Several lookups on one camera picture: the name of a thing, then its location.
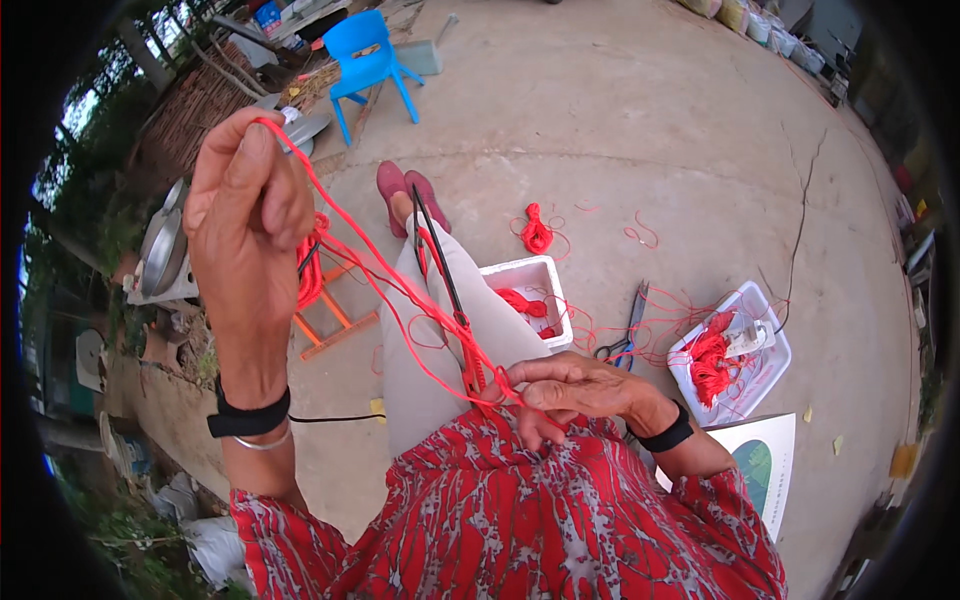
silver bangle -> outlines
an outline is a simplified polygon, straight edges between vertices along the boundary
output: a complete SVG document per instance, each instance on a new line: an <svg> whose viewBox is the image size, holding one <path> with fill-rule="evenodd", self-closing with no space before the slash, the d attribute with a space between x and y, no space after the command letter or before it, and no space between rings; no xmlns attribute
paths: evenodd
<svg viewBox="0 0 960 600"><path fill-rule="evenodd" d="M261 445L261 444L252 444L250 442L247 442L246 440L239 438L238 436L233 436L233 439L236 440L238 443L240 443L240 445L247 447L251 450L273 450L277 446L286 442L287 438L289 438L291 434L293 434L293 427L290 426L290 421L287 421L286 433L284 433L283 437L281 437L279 440L275 442L270 442L269 444Z"/></svg>

hand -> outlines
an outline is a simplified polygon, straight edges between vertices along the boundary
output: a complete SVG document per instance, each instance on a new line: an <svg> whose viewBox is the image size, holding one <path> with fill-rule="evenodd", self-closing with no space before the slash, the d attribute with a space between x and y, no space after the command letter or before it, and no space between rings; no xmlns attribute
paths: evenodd
<svg viewBox="0 0 960 600"><path fill-rule="evenodd" d="M277 401L287 385L287 342L300 287L295 248L314 224L306 173L243 108L210 130L183 211L190 264L217 340L230 405Z"/></svg>
<svg viewBox="0 0 960 600"><path fill-rule="evenodd" d="M564 432L557 424L570 422L577 414L619 415L643 438L662 433L679 414L677 406L646 379L576 352L521 361L507 370L507 376L511 385L530 384L520 392L523 408L517 434L534 451L544 439L561 444ZM480 395L489 402L498 397L493 385Z"/></svg>

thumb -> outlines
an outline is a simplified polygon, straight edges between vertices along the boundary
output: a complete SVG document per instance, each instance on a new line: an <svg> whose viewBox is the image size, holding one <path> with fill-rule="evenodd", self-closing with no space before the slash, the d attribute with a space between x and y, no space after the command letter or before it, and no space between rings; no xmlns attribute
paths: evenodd
<svg viewBox="0 0 960 600"><path fill-rule="evenodd" d="M566 409L576 410L577 402L573 389L555 379L535 381L523 389L523 403L530 408L542 411Z"/></svg>
<svg viewBox="0 0 960 600"><path fill-rule="evenodd" d="M242 230L247 226L263 187L270 178L279 151L265 126L251 123L221 181L212 212L217 228Z"/></svg>

light gray pants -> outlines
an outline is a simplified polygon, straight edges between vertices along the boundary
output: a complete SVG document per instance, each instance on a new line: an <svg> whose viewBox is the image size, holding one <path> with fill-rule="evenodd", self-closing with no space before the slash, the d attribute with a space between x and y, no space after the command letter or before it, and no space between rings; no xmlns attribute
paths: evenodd
<svg viewBox="0 0 960 600"><path fill-rule="evenodd" d="M423 275L420 274L413 246L413 226L414 218L411 215L406 223L407 241L396 260L396 270L418 282L423 289ZM467 251L436 221L433 222L433 228L440 238L446 265L470 321L473 338L491 361L509 368L521 360L549 356L550 350L537 332L487 286ZM445 312L452 314L444 278L431 258L428 257L427 262L430 266L425 291ZM454 396L423 372L410 353L400 328L409 324L409 335L415 342L413 348L423 365L451 389L462 392L464 381L460 365L463 353L458 340L448 335L449 346L445 346L444 336L436 322L426 316L416 318L422 315L422 311L393 287L388 288L386 295L401 321L400 324L396 321L386 304L380 307L383 407L387 414L390 454L397 457L448 421L464 414L470 409L470 403ZM487 372L487 382L491 381L492 374Z"/></svg>

white plastic basket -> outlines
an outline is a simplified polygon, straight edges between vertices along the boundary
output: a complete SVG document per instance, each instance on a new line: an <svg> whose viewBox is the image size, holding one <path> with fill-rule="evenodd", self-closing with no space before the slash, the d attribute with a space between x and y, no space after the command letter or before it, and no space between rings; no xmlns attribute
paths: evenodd
<svg viewBox="0 0 960 600"><path fill-rule="evenodd" d="M570 344L573 343L573 327L565 310L564 291L560 287L560 277L557 275L557 266L553 258L530 256L501 262L498 265L483 267L480 269L480 275L494 290L510 288L528 300L544 301L546 317L530 317L530 326L534 331L553 326L556 331L559 323L558 335L543 341L555 354L570 348Z"/></svg>
<svg viewBox="0 0 960 600"><path fill-rule="evenodd" d="M752 281L747 281L736 292L730 294L717 307L714 315L725 312L731 307L736 307L738 312L754 319L771 322L775 330L780 328L780 320L770 308L770 302L763 296L759 286ZM709 319L694 327L682 340L673 345L667 355L670 372L677 380L680 392L690 407L690 415L701 427L720 425L749 417L786 371L793 356L786 336L781 331L777 334L777 342L762 350L760 358L752 367L744 367L742 373L732 373L734 383L726 392L717 395L716 400L713 401L713 408L708 411L697 397L697 389L690 377L690 353L684 351L684 346L703 333L708 323Z"/></svg>

